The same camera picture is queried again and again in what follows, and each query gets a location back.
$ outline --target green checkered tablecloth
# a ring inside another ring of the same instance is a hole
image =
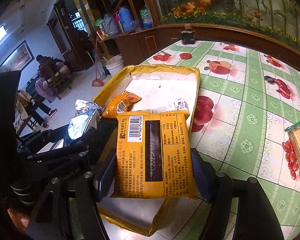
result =
[[[182,60],[180,54],[185,52],[192,58]],[[197,41],[193,45],[177,41],[156,54],[171,55],[167,61],[155,60],[153,55],[143,63],[200,69],[198,96],[213,101],[213,115],[204,125],[194,123],[196,132],[191,133],[191,147],[231,178],[256,177],[270,199],[285,239],[293,239],[300,231],[300,179],[298,171],[297,179],[292,178],[282,143],[289,139],[284,129],[300,121],[300,73],[272,58],[271,51],[268,53],[214,41]],[[229,73],[213,70],[213,61],[230,66]],[[265,82],[264,76],[277,83]],[[199,236],[202,217],[207,216],[210,206],[202,200],[184,201],[184,209],[190,215],[170,234],[159,230],[165,238]],[[234,231],[237,205],[238,200],[233,199],[227,239]]]

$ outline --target picture frame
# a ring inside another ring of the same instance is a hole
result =
[[[32,55],[32,52],[29,49],[27,42],[24,40],[14,49],[14,51],[0,65],[0,73],[15,71],[15,70],[22,71],[33,60],[34,57]]]

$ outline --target kettle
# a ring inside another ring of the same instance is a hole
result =
[[[112,16],[105,14],[103,21],[100,24],[101,29],[110,37],[120,33],[117,24]]]

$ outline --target window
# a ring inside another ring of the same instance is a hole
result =
[[[87,31],[86,27],[83,24],[83,21],[81,19],[81,16],[79,14],[79,12],[76,12],[74,14],[70,14],[70,19],[72,21],[73,26],[80,30],[80,31]]]

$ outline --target plant mural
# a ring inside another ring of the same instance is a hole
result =
[[[207,23],[255,31],[300,51],[295,0],[157,0],[162,23]]]

